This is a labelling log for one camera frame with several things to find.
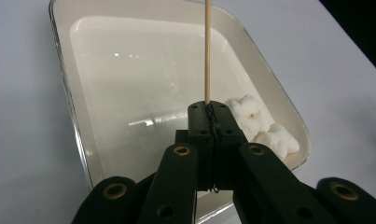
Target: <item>clear plastic container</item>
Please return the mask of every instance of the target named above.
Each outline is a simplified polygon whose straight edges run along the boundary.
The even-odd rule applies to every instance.
[[[178,0],[53,0],[50,16],[89,188],[110,176],[157,170],[188,105],[203,100],[204,4]],[[310,153],[298,111],[243,26],[212,7],[211,99],[256,96]],[[196,218],[230,206],[231,192],[200,193]]]

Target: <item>dark background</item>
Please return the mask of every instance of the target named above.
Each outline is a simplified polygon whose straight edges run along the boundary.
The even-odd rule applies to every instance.
[[[376,67],[376,0],[320,0]]]

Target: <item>wooden skewer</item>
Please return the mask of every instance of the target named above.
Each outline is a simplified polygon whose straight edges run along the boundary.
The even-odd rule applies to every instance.
[[[210,40],[211,40],[211,0],[205,0],[205,79],[204,103],[210,104]]]

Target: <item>cotton ball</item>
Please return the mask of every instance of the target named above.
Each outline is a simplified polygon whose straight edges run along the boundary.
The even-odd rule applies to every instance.
[[[252,95],[246,95],[241,100],[229,100],[229,106],[238,126],[243,130],[248,141],[261,132],[267,132],[272,124],[272,115],[266,106]]]
[[[278,123],[273,123],[268,132],[260,133],[255,140],[269,147],[281,161],[288,153],[299,151],[298,141]]]

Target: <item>white table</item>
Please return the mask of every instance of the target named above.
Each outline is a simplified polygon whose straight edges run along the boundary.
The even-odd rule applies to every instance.
[[[69,223],[88,195],[48,4],[0,1],[0,223]],[[376,69],[354,42],[318,1],[213,4],[242,22],[307,125],[313,151],[295,175],[376,197]]]

